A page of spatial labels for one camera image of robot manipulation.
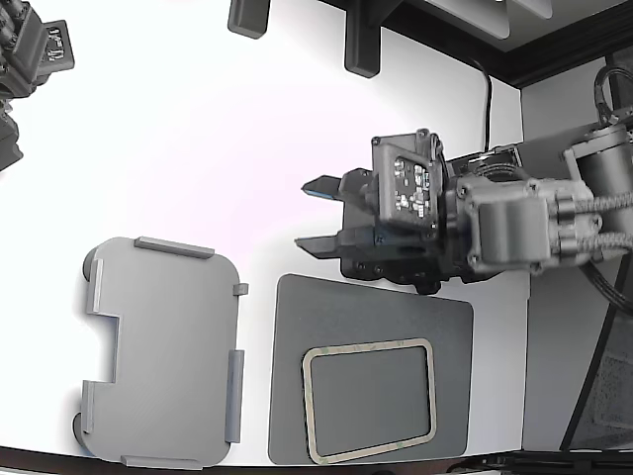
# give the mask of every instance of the beige rectangular outline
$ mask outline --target beige rectangular outline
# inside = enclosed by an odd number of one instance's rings
[[[349,452],[336,453],[322,456],[317,452],[317,434],[315,431],[315,406],[313,404],[312,362],[319,356],[332,356],[334,354],[353,354],[369,351],[382,351],[388,349],[404,349],[423,347],[426,350],[426,371],[428,378],[428,407],[430,415],[430,430],[427,435],[409,438],[396,442],[385,443],[373,447],[360,448]],[[306,404],[306,426],[308,429],[308,449],[310,458],[318,465],[347,462],[357,458],[378,455],[401,448],[413,447],[431,441],[437,432],[437,414],[435,408],[435,373],[433,370],[433,348],[426,338],[403,339],[397,341],[381,341],[376,343],[347,344],[343,346],[327,346],[313,348],[306,353],[303,361],[304,373],[304,402]]]

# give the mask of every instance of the dark gray mat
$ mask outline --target dark gray mat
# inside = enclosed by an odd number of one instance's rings
[[[426,338],[433,348],[435,437],[423,445],[347,463],[414,461],[464,453],[473,309],[464,302],[297,275],[282,277],[277,296],[268,445],[273,463],[314,464],[307,449],[301,369],[308,350],[413,338]],[[427,379],[421,352],[422,348],[411,348],[316,358],[319,451],[365,448],[428,432]]]

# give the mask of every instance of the gray tray lid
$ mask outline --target gray tray lid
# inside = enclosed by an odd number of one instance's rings
[[[103,460],[202,469],[239,442],[237,271],[212,249],[115,237],[86,257],[87,313],[118,322],[113,382],[84,381],[77,440]]]

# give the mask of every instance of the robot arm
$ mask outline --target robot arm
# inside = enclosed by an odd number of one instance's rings
[[[31,96],[53,73],[73,67],[66,22],[43,23],[31,4],[0,0],[0,171],[23,156],[9,101]]]
[[[301,238],[297,245],[316,258],[339,258],[345,277],[386,278],[425,295],[453,277],[468,283],[506,270],[588,270],[614,249],[633,250],[625,122],[588,128],[554,150],[569,170],[570,179],[562,180],[525,172],[521,155],[530,142],[445,161],[441,140],[428,130],[374,138],[373,170],[304,186],[343,202],[343,227],[336,236]]]

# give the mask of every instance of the white table surface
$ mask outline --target white table surface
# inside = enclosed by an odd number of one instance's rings
[[[68,21],[77,66],[14,102],[25,158],[0,174],[0,446],[85,455],[71,421],[82,380],[112,378],[114,327],[85,316],[81,264],[108,238],[149,236],[213,247],[251,285],[242,442],[223,463],[270,464],[277,280],[341,280],[294,245],[341,223],[339,204],[301,186],[370,167],[375,135],[430,127],[449,156],[481,146],[478,71],[384,32],[369,81],[342,67],[342,12],[274,0],[255,42],[227,31],[228,4],[34,1]],[[496,82],[494,143],[521,140],[519,102]],[[520,447],[527,294],[520,273],[442,291],[475,308],[469,454]]]

